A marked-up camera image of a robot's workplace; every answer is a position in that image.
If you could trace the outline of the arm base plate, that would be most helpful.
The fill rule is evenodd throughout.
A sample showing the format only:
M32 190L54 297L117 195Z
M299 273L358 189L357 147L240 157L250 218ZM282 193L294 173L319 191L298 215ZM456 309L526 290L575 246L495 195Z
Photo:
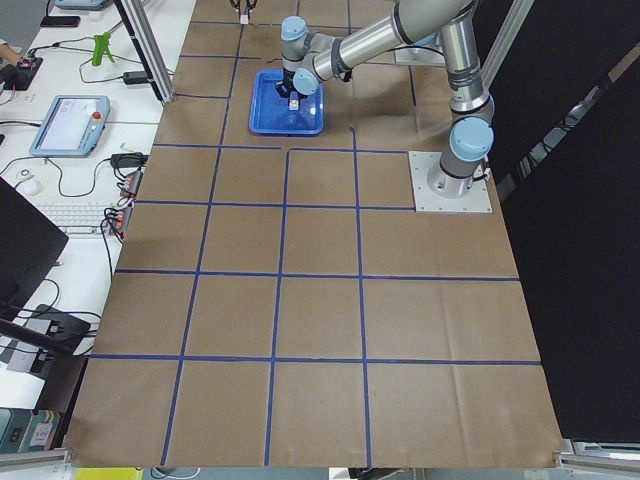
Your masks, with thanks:
M490 214L493 209L482 165L466 179L448 176L440 152L409 151L410 177L417 213Z
M394 51L395 63L398 65L417 65L444 67L443 52L436 47L410 46Z

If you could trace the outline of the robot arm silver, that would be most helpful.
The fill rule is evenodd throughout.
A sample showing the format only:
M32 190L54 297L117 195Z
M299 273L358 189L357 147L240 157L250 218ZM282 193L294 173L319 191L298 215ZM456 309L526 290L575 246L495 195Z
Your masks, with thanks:
M428 51L443 59L450 91L451 126L439 160L427 174L437 195L459 199L480 181L476 171L494 142L494 100L481 75L473 1L397 1L381 19L344 36L309 29L300 16L281 23L282 76L275 85L285 100L315 94L322 83L350 81L361 64L401 51Z

